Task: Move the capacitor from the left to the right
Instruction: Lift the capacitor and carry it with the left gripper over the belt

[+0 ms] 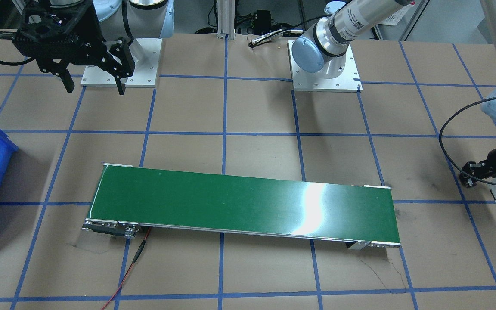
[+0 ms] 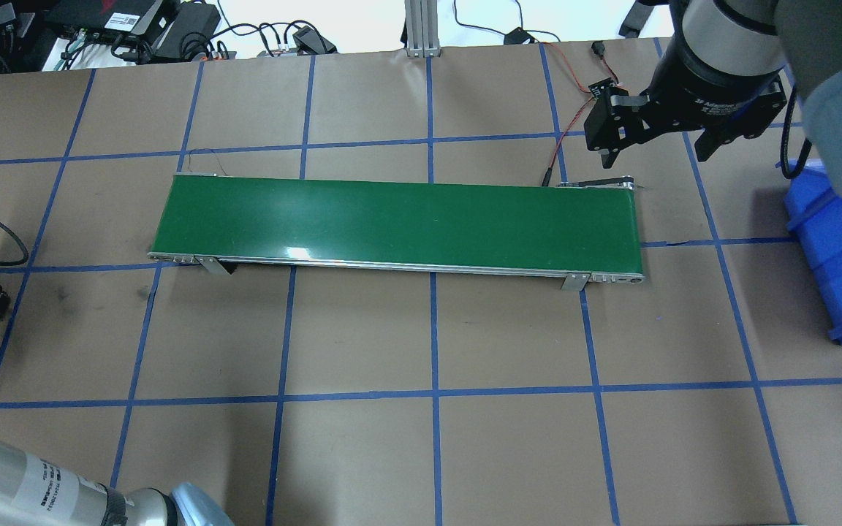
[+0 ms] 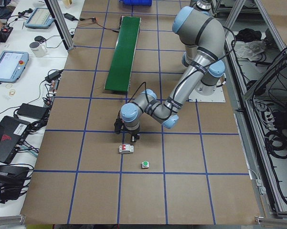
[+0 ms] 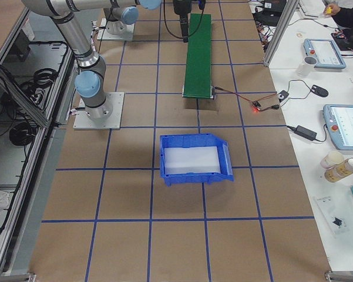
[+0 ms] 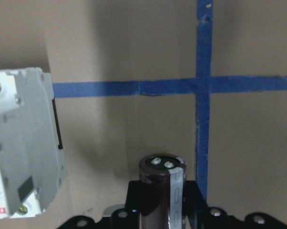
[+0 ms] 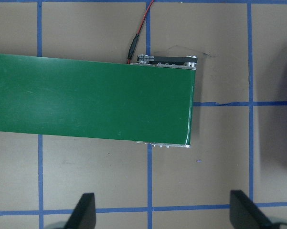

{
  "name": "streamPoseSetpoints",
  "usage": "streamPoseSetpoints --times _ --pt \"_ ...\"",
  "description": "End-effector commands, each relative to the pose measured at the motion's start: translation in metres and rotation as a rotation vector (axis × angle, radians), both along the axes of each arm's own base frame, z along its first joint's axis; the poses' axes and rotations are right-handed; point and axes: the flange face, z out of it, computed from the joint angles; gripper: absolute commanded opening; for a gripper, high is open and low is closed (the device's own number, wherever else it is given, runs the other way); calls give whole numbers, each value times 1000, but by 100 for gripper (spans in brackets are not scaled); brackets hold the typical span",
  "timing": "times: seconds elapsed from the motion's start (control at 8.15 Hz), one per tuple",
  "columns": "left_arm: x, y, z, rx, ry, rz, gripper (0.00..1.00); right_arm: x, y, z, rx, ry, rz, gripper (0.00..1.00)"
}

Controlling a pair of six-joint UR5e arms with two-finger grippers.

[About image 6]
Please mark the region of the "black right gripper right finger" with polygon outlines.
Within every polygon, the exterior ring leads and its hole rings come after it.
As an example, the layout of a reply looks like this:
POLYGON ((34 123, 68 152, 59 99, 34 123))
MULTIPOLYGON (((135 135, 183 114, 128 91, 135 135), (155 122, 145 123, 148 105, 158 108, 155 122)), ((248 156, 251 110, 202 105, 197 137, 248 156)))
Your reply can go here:
POLYGON ((234 229, 274 229, 272 222, 241 190, 230 191, 229 219, 234 229))

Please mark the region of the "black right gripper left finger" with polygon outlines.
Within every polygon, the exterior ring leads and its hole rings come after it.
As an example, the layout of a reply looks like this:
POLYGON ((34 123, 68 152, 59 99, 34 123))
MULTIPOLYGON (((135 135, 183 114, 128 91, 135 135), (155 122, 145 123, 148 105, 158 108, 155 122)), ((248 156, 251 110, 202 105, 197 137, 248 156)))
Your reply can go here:
POLYGON ((64 229, 94 229, 96 206, 94 193, 84 193, 64 225, 64 229))

